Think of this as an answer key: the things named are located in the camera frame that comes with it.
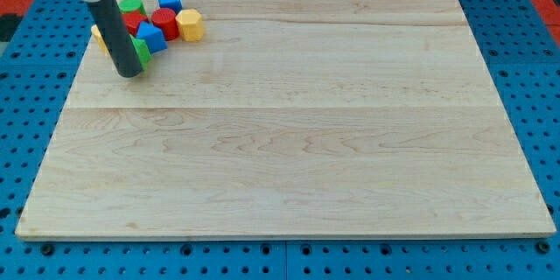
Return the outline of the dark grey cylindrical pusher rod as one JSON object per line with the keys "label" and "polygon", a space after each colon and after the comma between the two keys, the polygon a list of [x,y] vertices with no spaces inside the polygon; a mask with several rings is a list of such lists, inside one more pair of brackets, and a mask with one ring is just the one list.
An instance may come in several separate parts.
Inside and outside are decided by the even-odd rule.
{"label": "dark grey cylindrical pusher rod", "polygon": [[116,0],[90,2],[87,7],[108,48],[117,73],[124,78],[139,75],[142,63],[132,43]]}

